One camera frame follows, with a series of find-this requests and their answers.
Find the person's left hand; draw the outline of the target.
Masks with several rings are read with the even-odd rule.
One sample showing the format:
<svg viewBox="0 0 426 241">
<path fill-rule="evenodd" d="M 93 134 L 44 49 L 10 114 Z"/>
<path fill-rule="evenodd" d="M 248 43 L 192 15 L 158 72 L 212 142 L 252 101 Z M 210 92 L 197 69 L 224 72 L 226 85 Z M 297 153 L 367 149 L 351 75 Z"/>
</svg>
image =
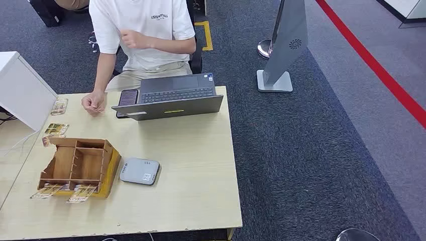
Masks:
<svg viewBox="0 0 426 241">
<path fill-rule="evenodd" d="M 133 30 L 120 30 L 123 43 L 128 48 L 147 49 L 150 47 L 149 38 L 139 32 Z"/>
</svg>

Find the person's right hand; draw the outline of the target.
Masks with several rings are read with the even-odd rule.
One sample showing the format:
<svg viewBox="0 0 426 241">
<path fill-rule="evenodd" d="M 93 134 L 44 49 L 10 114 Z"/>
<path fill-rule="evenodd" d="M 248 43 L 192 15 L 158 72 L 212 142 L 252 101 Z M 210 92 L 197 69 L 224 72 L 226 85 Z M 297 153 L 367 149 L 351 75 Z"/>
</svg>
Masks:
<svg viewBox="0 0 426 241">
<path fill-rule="evenodd" d="M 81 99 L 81 105 L 91 116 L 100 115 L 105 109 L 106 93 L 94 90 Z"/>
</svg>

